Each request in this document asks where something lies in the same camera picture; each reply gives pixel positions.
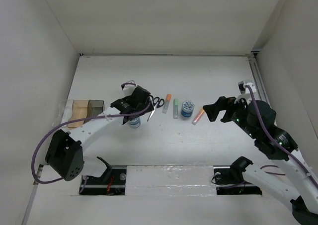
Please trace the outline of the orange capped marker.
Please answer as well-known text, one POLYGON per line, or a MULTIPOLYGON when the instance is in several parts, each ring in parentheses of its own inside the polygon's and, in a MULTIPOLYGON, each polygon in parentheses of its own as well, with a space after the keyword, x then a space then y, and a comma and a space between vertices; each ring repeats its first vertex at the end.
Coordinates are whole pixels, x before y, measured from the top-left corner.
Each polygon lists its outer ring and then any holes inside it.
POLYGON ((169 103, 171 101, 171 96, 172 96, 171 94, 168 94, 166 96, 165 101, 164 101, 164 105, 163 105, 163 109, 162 109, 162 113, 164 113, 164 114, 166 114, 168 111, 169 103))

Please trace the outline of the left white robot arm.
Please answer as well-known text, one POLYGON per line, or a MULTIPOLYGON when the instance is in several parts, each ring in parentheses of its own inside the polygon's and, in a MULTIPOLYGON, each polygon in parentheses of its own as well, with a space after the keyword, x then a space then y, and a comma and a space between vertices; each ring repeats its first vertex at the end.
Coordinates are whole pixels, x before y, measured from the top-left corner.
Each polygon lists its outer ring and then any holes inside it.
POLYGON ((112 102, 98 116, 67 132, 60 129, 51 139, 45 161, 65 181, 77 176, 93 176, 99 183, 109 181, 111 172, 106 161, 84 155, 85 151, 111 128, 153 111, 152 96, 137 86, 131 95, 112 102))

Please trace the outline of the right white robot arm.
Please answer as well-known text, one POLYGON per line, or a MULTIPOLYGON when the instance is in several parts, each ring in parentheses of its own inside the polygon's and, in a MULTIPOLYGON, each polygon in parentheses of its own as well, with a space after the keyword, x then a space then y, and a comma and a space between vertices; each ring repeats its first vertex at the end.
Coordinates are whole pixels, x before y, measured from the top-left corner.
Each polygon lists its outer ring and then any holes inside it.
POLYGON ((254 145, 272 161, 292 183, 291 186, 257 168, 241 156, 229 168, 231 183, 251 183, 269 193, 291 211, 301 225, 318 223, 318 178, 303 159, 298 145, 288 132, 275 126, 276 112, 268 103, 252 99, 221 96, 203 106, 210 122, 219 112, 223 123, 234 122, 254 140, 254 145))

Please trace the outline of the yellow orange highlighter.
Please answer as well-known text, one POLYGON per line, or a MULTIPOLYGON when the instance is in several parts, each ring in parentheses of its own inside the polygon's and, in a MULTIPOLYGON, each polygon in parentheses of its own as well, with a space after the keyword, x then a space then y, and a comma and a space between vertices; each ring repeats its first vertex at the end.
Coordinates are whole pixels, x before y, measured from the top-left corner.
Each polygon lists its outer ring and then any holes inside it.
POLYGON ((192 124, 196 125, 204 114, 205 114, 205 111, 203 108, 201 108, 200 111, 198 112, 198 114, 193 119, 192 124))

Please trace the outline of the green capped marker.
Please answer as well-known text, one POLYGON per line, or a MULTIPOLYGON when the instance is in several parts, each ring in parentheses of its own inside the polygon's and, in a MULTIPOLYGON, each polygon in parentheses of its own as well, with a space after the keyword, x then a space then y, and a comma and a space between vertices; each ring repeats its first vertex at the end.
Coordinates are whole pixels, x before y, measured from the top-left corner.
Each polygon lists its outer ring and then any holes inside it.
POLYGON ((173 118, 178 119, 178 115, 179 115, 179 100, 175 98, 173 100, 173 118))

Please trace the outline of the grey smoked plastic container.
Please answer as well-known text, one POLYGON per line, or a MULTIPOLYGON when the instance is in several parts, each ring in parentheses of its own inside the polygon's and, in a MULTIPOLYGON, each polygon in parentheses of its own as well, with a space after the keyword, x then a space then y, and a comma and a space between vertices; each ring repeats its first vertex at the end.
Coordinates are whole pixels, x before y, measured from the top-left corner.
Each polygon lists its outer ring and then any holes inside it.
POLYGON ((97 117, 104 111, 103 100, 89 100, 87 105, 87 118, 97 117))

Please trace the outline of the clear plastic container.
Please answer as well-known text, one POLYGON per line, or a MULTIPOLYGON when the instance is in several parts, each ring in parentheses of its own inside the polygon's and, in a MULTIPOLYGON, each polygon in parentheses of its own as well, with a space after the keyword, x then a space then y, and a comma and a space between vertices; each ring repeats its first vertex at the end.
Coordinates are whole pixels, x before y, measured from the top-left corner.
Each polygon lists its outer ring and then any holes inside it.
POLYGON ((73 114, 74 100, 61 100, 58 106, 58 111, 53 121, 52 127, 61 123, 67 122, 73 114))

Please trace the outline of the black handled scissors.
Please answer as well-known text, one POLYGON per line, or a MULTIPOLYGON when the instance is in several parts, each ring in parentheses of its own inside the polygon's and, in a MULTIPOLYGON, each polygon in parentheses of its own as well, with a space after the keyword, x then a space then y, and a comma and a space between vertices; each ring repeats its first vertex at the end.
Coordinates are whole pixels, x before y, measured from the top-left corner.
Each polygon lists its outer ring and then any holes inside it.
POLYGON ((147 121, 149 121, 152 118, 152 116, 155 113, 157 108, 161 108, 164 105, 164 99, 163 98, 159 98, 158 96, 157 97, 153 97, 152 95, 150 95, 150 99, 151 99, 151 103, 153 105, 153 110, 151 111, 147 121))

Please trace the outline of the aluminium rail right edge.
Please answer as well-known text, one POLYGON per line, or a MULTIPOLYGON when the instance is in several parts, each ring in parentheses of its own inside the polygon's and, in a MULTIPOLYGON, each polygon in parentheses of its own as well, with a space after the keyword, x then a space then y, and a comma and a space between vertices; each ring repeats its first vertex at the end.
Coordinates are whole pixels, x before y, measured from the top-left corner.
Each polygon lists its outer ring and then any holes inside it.
POLYGON ((256 60, 256 56, 258 53, 259 51, 251 51, 251 53, 248 55, 248 62, 251 68, 254 82, 256 84, 256 89, 258 91, 259 98, 260 100, 265 101, 269 104, 270 102, 269 102, 266 89, 261 77, 260 69, 258 67, 257 60, 256 60))

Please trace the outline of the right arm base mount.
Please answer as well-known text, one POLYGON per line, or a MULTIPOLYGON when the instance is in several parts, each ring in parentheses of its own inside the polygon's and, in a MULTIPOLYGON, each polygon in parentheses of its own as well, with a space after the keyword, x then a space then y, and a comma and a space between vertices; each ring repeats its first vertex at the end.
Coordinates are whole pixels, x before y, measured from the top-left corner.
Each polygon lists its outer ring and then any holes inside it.
POLYGON ((259 187, 246 182, 242 173, 252 161, 241 156, 231 165, 214 166, 211 183, 216 185, 217 195, 262 195, 259 187))

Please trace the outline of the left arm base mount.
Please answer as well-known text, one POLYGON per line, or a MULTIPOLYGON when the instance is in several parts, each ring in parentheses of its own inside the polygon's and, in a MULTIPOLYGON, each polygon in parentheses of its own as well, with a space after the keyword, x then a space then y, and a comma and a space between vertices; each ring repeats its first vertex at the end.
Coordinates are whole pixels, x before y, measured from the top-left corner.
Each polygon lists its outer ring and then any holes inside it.
POLYGON ((103 166, 99 177, 84 175, 81 179, 79 194, 83 196, 124 196, 126 192, 126 165, 111 165, 103 158, 96 157, 103 166))

